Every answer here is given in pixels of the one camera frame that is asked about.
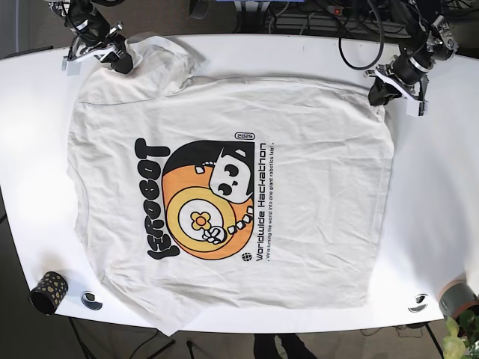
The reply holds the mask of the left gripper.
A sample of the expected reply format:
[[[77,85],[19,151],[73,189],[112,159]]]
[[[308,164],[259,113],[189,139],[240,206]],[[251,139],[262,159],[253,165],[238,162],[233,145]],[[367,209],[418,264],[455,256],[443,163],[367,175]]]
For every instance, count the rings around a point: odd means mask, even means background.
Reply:
[[[374,78],[368,93],[371,106],[387,105],[393,99],[406,99],[406,113],[421,117],[427,113],[425,99],[429,79],[429,69],[420,65],[414,58],[394,58],[390,64],[377,65],[374,70],[366,70],[367,77]]]

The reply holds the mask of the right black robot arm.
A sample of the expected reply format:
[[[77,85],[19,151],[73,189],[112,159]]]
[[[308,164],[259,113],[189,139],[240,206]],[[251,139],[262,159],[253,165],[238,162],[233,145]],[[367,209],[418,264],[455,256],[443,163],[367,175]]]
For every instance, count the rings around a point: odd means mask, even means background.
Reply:
[[[49,9],[64,21],[74,33],[62,70],[69,76],[78,75],[81,63],[96,58],[120,74],[133,69],[133,59],[126,48],[126,38],[120,34],[123,23],[110,25],[97,6],[114,7],[121,1],[49,1]]]

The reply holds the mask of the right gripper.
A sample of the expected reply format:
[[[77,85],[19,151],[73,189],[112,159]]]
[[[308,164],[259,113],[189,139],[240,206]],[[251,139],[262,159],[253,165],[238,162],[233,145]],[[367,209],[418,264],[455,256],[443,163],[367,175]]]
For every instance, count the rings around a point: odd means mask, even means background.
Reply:
[[[96,58],[102,64],[108,64],[115,72],[128,74],[133,69],[132,56],[126,52],[125,39],[119,34],[123,24],[115,24],[109,29],[103,41],[89,46],[85,42],[86,34],[75,30],[75,37],[66,56],[63,57],[61,70],[68,76],[80,74],[82,62]]]

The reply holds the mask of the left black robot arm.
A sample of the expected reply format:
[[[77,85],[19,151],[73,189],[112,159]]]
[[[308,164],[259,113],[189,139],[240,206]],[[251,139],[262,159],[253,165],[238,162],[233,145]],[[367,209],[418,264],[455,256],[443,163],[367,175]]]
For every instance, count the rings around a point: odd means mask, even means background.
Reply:
[[[429,72],[437,61],[454,56],[458,43],[442,15],[440,1],[391,1],[390,11],[409,39],[398,45],[400,54],[390,63],[366,72],[375,78],[368,100],[378,106],[403,97],[407,113],[420,117],[427,111]]]

